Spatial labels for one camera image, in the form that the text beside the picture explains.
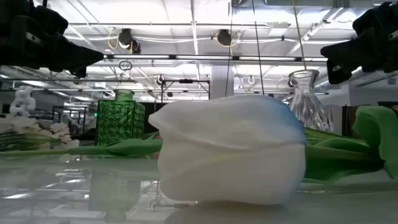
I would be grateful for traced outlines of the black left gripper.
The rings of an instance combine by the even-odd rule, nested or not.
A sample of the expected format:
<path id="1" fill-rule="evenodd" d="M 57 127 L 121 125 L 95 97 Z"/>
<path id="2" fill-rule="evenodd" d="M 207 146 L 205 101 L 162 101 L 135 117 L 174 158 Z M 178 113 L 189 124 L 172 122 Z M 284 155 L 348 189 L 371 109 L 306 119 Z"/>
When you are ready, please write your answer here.
<path id="1" fill-rule="evenodd" d="M 53 72 L 69 70 L 86 77 L 86 67 L 104 59 L 104 54 L 62 37 L 68 21 L 34 0 L 0 0 L 0 62 L 31 65 Z"/>

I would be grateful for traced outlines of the black metal frame rig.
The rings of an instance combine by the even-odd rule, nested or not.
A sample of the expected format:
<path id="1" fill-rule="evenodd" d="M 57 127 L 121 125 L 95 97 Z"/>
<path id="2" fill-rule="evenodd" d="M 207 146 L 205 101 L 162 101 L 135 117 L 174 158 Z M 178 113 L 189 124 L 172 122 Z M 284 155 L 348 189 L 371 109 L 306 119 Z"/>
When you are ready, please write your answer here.
<path id="1" fill-rule="evenodd" d="M 200 87 L 199 90 L 171 90 L 170 87 L 174 84 L 174 83 L 179 83 L 179 84 L 194 84 L 197 83 Z M 208 99 L 210 99 L 210 86 L 211 82 L 209 80 L 192 80 L 192 79 L 178 79 L 178 80 L 162 80 L 161 84 L 160 84 L 160 100 L 163 101 L 164 100 L 164 94 L 171 92 L 171 93 L 202 93 L 203 91 L 205 93 L 208 94 Z"/>

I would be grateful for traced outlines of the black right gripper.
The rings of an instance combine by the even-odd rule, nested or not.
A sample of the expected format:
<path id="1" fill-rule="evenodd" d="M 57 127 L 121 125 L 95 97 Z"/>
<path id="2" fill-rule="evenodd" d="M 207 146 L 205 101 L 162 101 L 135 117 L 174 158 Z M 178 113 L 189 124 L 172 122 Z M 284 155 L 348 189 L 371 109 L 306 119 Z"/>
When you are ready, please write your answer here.
<path id="1" fill-rule="evenodd" d="M 358 67 L 365 72 L 398 70 L 398 1 L 367 10 L 353 22 L 353 29 L 357 38 L 320 50 L 327 58 L 330 84 L 349 80 Z"/>

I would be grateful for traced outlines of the pale blossom spray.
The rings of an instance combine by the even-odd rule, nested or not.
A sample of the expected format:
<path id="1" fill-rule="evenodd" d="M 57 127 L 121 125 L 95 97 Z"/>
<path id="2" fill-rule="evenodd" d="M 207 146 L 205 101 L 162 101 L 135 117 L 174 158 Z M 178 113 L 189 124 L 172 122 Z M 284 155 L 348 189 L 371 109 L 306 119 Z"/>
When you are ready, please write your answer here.
<path id="1" fill-rule="evenodd" d="M 38 134 L 0 119 L 0 152 L 36 150 L 45 142 Z"/>
<path id="2" fill-rule="evenodd" d="M 73 149 L 80 145 L 79 140 L 72 139 L 66 123 L 53 123 L 50 126 L 50 132 L 51 141 L 47 144 L 49 149 Z"/>

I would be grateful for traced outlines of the long ceiling light strip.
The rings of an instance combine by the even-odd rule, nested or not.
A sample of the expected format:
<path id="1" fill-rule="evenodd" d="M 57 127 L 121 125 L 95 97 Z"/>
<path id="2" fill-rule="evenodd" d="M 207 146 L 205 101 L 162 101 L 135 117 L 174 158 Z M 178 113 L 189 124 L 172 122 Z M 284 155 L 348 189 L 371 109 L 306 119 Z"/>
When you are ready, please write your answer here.
<path id="1" fill-rule="evenodd" d="M 244 60 L 301 62 L 302 57 L 258 57 L 258 56 L 219 56 L 219 55 L 104 55 L 104 59 L 133 60 Z"/>

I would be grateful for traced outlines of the green glass vase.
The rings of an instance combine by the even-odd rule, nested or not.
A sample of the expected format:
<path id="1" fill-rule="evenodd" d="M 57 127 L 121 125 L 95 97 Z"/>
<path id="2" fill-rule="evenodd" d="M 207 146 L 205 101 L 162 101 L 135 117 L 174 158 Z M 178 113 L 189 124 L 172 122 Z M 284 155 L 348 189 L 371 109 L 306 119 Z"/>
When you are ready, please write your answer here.
<path id="1" fill-rule="evenodd" d="M 99 100 L 95 146 L 107 146 L 126 139 L 142 139 L 145 106 L 133 99 L 131 90 L 116 90 L 114 100 Z"/>

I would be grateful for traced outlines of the white humanoid robot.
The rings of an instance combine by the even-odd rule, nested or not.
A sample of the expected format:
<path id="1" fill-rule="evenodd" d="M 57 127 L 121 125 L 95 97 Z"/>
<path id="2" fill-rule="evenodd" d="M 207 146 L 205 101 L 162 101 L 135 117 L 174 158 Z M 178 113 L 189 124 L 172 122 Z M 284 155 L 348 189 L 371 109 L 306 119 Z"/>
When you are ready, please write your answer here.
<path id="1" fill-rule="evenodd" d="M 29 112 L 35 110 L 36 101 L 31 96 L 33 88 L 31 86 L 20 86 L 15 92 L 14 101 L 11 103 L 9 112 L 13 116 L 28 117 Z"/>

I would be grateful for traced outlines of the clear ribbed glass vase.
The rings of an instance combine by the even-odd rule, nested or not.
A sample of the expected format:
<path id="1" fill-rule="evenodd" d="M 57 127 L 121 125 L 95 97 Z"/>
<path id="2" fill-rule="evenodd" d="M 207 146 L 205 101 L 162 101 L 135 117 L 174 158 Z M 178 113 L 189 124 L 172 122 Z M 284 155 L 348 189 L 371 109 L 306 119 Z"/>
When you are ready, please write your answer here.
<path id="1" fill-rule="evenodd" d="M 332 120 L 314 91 L 318 75 L 319 71 L 313 69 L 298 70 L 289 75 L 289 84 L 294 88 L 289 107 L 306 128 L 332 132 Z"/>

